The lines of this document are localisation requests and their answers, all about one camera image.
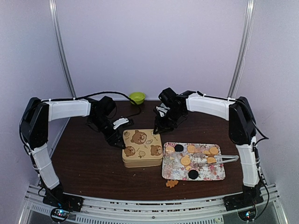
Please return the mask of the gold cookie tin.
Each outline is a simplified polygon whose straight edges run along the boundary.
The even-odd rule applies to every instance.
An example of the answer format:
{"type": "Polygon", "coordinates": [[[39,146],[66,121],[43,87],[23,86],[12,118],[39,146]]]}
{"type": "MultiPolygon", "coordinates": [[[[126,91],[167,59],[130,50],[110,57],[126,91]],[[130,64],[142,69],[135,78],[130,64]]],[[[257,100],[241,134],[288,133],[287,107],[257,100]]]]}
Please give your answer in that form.
{"type": "Polygon", "coordinates": [[[155,167],[162,164],[162,159],[159,160],[138,160],[138,161],[125,161],[123,164],[127,168],[143,168],[143,167],[155,167]]]}

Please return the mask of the metal serving tongs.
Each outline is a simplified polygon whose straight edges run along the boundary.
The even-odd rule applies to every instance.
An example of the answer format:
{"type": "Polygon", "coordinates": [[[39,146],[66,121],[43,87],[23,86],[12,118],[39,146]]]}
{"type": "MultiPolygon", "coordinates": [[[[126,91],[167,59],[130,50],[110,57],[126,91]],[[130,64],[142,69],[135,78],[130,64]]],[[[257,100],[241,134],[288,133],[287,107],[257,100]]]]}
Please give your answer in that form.
{"type": "Polygon", "coordinates": [[[200,166],[220,165],[238,161],[238,155],[211,155],[203,153],[195,153],[191,155],[191,160],[200,166]]]}

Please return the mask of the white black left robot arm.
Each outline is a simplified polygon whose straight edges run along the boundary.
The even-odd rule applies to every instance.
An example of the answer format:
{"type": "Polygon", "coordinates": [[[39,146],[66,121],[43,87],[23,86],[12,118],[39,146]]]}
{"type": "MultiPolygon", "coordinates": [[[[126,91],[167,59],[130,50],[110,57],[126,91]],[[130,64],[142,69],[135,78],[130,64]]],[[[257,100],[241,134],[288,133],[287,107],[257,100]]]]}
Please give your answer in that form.
{"type": "Polygon", "coordinates": [[[45,197],[57,207],[66,205],[67,196],[64,194],[48,153],[49,122],[57,119],[86,117],[88,126],[102,133],[108,145],[125,148],[119,127],[133,125],[132,117],[121,117],[112,122],[108,116],[116,108],[116,103],[108,96],[108,91],[103,91],[101,94],[103,95],[101,100],[93,99],[92,94],[78,98],[45,100],[33,97],[29,100],[20,120],[19,136],[24,149],[46,189],[45,197]]]}

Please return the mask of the floral cookie tray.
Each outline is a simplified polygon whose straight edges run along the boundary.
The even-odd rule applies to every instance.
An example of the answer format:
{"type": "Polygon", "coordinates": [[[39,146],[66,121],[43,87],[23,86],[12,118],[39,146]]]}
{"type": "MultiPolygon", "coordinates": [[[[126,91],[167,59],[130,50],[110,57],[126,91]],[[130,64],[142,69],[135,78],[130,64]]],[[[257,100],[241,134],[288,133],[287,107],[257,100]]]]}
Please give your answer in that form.
{"type": "Polygon", "coordinates": [[[220,181],[226,177],[224,165],[200,166],[191,160],[195,153],[221,155],[220,147],[216,144],[203,143],[164,143],[164,154],[162,162],[162,177],[166,180],[178,181],[220,181]],[[175,152],[166,153],[165,148],[173,146],[175,152]],[[192,180],[188,177],[190,170],[197,170],[199,176],[192,180]]]}

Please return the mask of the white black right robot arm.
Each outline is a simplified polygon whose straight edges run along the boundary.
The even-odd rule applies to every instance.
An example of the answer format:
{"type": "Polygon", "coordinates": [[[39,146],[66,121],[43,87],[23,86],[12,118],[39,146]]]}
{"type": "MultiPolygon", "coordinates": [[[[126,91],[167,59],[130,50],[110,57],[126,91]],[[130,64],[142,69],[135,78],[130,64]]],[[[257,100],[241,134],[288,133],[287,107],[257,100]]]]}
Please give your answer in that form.
{"type": "Polygon", "coordinates": [[[224,197],[227,211],[243,209],[263,202],[260,188],[264,185],[260,174],[256,134],[260,132],[253,112],[245,97],[219,98],[199,91],[177,94],[172,88],[164,89],[158,96],[162,102],[154,108],[156,114],[154,133],[173,131],[178,120],[188,112],[200,112],[228,121],[228,135],[238,150],[242,173],[242,193],[224,197]]]}

